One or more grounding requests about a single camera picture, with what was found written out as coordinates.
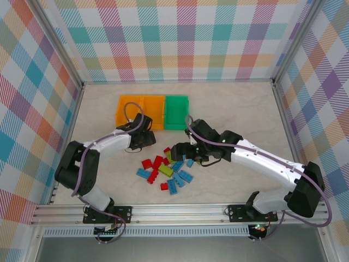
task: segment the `plaid wall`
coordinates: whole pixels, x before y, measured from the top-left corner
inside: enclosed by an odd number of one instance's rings
[[[327,0],[279,88],[303,161],[322,167],[349,261],[349,0]]]
[[[0,0],[0,261],[47,200],[78,89],[25,0]]]
[[[305,6],[304,6],[304,8],[302,10],[302,13],[300,14],[300,16],[299,16],[299,18],[297,20],[296,25],[294,26],[294,28],[292,30],[292,33],[290,34],[290,36],[289,36],[289,38],[287,40],[287,43],[284,46],[284,49],[282,50],[282,53],[281,53],[281,55],[280,55],[280,57],[278,59],[278,62],[276,63],[276,66],[275,66],[275,68],[273,70],[271,78],[275,78],[276,77],[276,74],[279,71],[280,65],[284,61],[285,55],[287,54],[287,52],[289,51],[291,45],[293,44],[294,38],[296,37],[302,22],[304,21],[306,15],[308,14],[309,9],[310,9],[313,1],[314,0],[307,0],[306,4],[305,4]]]
[[[306,12],[297,10],[310,5],[306,0],[41,4],[83,78],[95,82],[269,79],[289,46],[289,24],[296,24],[298,14],[299,25]]]

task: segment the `enclosure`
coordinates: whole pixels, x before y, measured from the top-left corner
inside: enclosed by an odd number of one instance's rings
[[[0,19],[0,261],[348,261],[348,0],[0,0]],[[133,210],[126,235],[98,245],[54,175],[69,142],[126,123],[121,96],[156,115],[157,142],[100,161],[97,185]],[[219,133],[318,164],[331,224],[286,216],[253,243],[256,223],[231,223],[225,208],[276,180],[224,160],[184,166],[194,179],[175,195],[162,174],[136,176],[189,142],[187,103]],[[308,220],[327,217],[320,202]]]

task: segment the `metal extrusion bar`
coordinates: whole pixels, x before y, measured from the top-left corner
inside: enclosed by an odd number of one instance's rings
[[[294,135],[293,135],[293,131],[292,131],[290,122],[288,121],[287,116],[286,116],[285,106],[284,106],[284,103],[282,102],[282,98],[281,98],[280,92],[274,86],[273,83],[271,85],[272,85],[272,90],[273,90],[273,93],[274,93],[276,105],[278,106],[278,109],[279,109],[279,114],[280,114],[280,118],[281,118],[281,121],[282,121],[282,125],[284,126],[284,130],[285,130],[285,133],[286,133],[286,138],[287,138],[287,141],[288,141],[288,145],[290,146],[290,149],[291,149],[293,160],[295,162],[297,162],[297,163],[301,163],[302,160],[299,157],[299,154],[298,154],[298,151],[297,151],[296,141],[294,139]]]
[[[224,214],[227,204],[159,204],[131,205],[133,207],[132,226],[174,226],[174,225],[247,225],[251,222],[230,223]],[[82,223],[83,205],[39,205],[32,219],[34,227],[86,226]],[[327,219],[327,209],[320,203],[310,222],[323,223]],[[287,217],[285,224],[301,224],[297,219]]]

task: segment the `white table surface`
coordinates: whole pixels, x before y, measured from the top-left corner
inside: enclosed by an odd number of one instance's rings
[[[286,159],[292,159],[278,108],[268,82],[199,82],[172,84],[88,85],[81,103],[72,140],[79,142],[100,138],[115,129],[115,112],[123,94],[188,95],[190,114],[205,120],[219,133],[231,130],[253,144]],[[159,174],[153,184],[136,175],[141,161],[153,160],[163,150],[178,142],[187,142],[183,131],[156,130],[157,143],[140,153],[119,151],[99,163],[97,184],[117,204],[165,203],[239,203],[246,202],[256,190],[272,190],[280,185],[251,168],[220,163],[191,169],[191,184],[178,188],[176,195],[161,191],[160,184],[169,178]],[[79,204],[71,190],[59,185],[55,204]]]

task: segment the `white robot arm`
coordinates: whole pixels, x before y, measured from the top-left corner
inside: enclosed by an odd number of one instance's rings
[[[183,155],[186,155],[187,158],[200,162],[202,166],[209,166],[224,159],[251,167],[279,181],[283,186],[282,189],[271,192],[257,191],[252,193],[245,204],[245,213],[251,219],[272,211],[288,209],[303,217],[314,215],[321,195],[301,174],[306,174],[324,191],[324,183],[318,165],[312,162],[303,165],[282,159],[258,148],[232,131],[226,130],[222,134],[217,133],[204,120],[194,121],[190,128],[203,139],[199,140],[189,129],[186,129],[185,132],[190,137],[191,142],[178,143],[173,146],[171,149],[173,160],[180,161],[183,159]],[[219,146],[222,144],[233,144],[235,147]],[[204,163],[209,160],[209,156],[218,160],[205,165]]]
[[[119,150],[134,150],[156,143],[154,133],[150,131],[152,119],[144,116],[141,121],[141,118],[142,115],[137,114],[133,122],[117,127],[103,138],[85,143],[70,142],[56,170],[56,181],[74,190],[83,202],[95,209],[113,213],[114,201],[95,184],[98,164]]]

